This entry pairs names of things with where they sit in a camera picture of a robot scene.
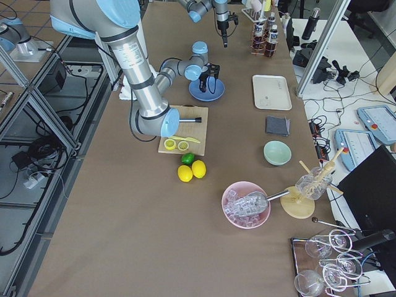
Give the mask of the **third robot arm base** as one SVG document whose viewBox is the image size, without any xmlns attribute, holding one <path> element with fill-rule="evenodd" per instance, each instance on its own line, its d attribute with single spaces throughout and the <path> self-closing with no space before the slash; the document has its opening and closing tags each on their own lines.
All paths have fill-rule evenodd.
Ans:
<svg viewBox="0 0 396 297">
<path fill-rule="evenodd" d="M 16 62 L 40 62 L 45 50 L 39 50 L 40 43 L 28 33 L 19 18 L 1 19 L 1 47 Z"/>
</svg>

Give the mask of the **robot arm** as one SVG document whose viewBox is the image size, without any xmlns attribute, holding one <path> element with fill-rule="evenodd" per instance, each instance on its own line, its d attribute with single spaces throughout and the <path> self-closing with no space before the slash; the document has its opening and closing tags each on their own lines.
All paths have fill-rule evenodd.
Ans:
<svg viewBox="0 0 396 297">
<path fill-rule="evenodd" d="M 223 47 L 228 47 L 228 37 L 233 34 L 233 32 L 228 33 L 228 29 L 230 26 L 229 23 L 234 22 L 234 29 L 236 29 L 239 23 L 239 19 L 238 15 L 236 15 L 234 12 L 231 13 L 228 10 L 227 1 L 179 0 L 178 3 L 185 8 L 190 19 L 194 23 L 200 22 L 205 14 L 213 11 L 216 32 L 222 38 Z"/>
<path fill-rule="evenodd" d="M 144 37 L 138 34 L 138 1 L 51 1 L 55 30 L 74 37 L 100 40 L 109 45 L 137 100 L 131 103 L 132 131 L 148 136 L 176 134 L 180 115 L 163 98 L 177 75 L 195 81 L 209 68 L 208 47 L 203 41 L 192 46 L 188 60 L 167 61 L 154 75 L 147 61 Z"/>
</svg>

